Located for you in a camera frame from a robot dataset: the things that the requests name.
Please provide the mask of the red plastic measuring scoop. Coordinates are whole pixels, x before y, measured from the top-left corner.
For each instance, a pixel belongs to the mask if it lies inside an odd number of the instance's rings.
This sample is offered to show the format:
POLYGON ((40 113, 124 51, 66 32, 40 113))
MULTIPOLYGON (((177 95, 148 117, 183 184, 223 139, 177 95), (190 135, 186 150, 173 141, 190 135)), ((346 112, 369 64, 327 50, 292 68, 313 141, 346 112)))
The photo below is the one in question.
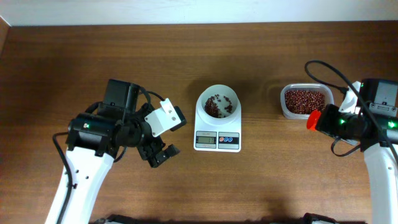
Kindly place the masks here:
POLYGON ((321 115, 322 115, 322 112, 319 110, 314 110, 310 113, 310 115, 307 119, 307 129, 308 130, 312 130, 312 131, 316 130, 315 127, 316 127, 321 115))

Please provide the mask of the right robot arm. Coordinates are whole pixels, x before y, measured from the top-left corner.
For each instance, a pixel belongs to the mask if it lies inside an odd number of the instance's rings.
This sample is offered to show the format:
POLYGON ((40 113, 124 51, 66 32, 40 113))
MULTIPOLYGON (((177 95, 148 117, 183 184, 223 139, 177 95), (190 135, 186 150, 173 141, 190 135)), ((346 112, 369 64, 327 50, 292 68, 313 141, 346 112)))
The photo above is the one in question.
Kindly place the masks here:
POLYGON ((341 106, 313 111, 307 129, 364 154, 373 223, 397 223, 397 82, 367 78, 355 82, 341 106))

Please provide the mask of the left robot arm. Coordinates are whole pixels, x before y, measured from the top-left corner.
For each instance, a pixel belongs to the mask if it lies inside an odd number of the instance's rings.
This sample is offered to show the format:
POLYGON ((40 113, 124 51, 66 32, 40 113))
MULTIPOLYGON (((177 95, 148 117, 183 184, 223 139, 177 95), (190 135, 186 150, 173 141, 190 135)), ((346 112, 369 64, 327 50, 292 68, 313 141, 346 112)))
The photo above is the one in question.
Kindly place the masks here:
POLYGON ((47 215, 47 223, 89 223, 102 183, 127 148, 135 147, 151 168, 176 156, 161 134, 187 123, 181 109, 166 98, 160 108, 151 103, 151 92, 134 83, 110 79, 103 101, 93 103, 71 120, 67 149, 52 137, 63 163, 63 174, 47 215))

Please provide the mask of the white digital kitchen scale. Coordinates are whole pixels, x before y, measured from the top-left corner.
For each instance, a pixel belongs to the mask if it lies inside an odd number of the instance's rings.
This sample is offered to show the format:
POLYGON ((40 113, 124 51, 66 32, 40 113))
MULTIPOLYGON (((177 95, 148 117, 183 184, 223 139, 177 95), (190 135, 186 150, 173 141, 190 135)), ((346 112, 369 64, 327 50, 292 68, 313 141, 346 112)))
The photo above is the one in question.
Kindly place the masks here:
POLYGON ((205 118, 195 111, 193 147, 197 151, 240 152, 242 149, 242 112, 222 120, 205 118))

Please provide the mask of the clear plastic bean container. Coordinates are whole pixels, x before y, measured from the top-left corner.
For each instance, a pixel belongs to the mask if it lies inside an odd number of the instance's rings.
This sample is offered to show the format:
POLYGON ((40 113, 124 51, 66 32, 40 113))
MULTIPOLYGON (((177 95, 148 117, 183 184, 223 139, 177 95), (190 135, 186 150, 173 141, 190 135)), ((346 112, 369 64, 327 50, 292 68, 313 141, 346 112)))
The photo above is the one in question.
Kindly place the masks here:
POLYGON ((312 111, 322 111, 327 104, 333 104, 334 98, 326 85, 294 83, 282 90, 280 102, 287 119, 307 120, 312 111))

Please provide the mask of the red beans in bowl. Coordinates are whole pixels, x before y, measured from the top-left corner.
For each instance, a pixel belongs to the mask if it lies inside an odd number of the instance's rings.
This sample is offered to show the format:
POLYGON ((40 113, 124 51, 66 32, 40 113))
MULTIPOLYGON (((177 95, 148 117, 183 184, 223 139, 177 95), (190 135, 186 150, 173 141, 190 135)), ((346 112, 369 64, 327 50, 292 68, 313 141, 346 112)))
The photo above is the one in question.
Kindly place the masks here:
POLYGON ((233 104, 227 96, 215 94, 206 100, 204 110, 211 117, 226 118, 232 114, 233 104))

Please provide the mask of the white round bowl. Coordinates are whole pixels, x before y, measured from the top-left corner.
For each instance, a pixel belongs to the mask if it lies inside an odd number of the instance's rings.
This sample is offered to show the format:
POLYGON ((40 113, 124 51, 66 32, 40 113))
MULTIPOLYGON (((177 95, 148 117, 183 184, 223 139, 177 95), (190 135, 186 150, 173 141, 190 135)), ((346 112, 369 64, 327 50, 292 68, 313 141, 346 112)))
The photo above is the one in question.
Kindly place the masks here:
POLYGON ((240 112, 241 112, 241 104, 240 104, 237 94, 235 93, 235 91, 232 88, 230 88, 229 86, 226 86, 226 85, 213 85, 213 86, 208 87, 200 95, 200 97, 197 101, 197 113, 202 114, 203 119, 210 118, 210 119, 222 120, 222 119, 227 119, 227 118, 234 118, 236 116, 239 116, 240 112), (230 98, 230 100, 232 101, 233 112, 228 117, 214 118, 214 117, 211 117, 208 114, 206 114, 206 112, 204 110, 206 100, 210 96, 215 95, 215 94, 225 95, 228 98, 230 98))

